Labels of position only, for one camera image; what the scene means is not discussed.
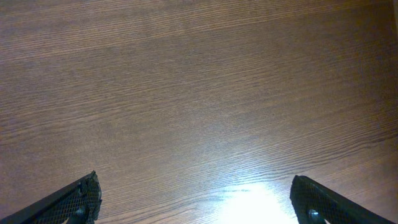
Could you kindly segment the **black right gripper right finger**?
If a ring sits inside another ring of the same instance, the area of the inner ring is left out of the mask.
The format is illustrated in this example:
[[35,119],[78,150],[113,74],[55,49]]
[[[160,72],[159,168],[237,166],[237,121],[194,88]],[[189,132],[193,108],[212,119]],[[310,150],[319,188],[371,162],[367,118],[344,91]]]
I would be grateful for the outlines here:
[[290,200],[300,224],[394,224],[304,175],[293,178]]

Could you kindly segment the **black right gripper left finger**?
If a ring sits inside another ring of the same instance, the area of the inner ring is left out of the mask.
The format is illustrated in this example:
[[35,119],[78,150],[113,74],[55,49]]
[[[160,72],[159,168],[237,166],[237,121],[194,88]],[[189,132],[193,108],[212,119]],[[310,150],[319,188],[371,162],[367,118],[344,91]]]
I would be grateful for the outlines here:
[[102,191],[95,171],[9,215],[1,223],[87,223],[98,219]]

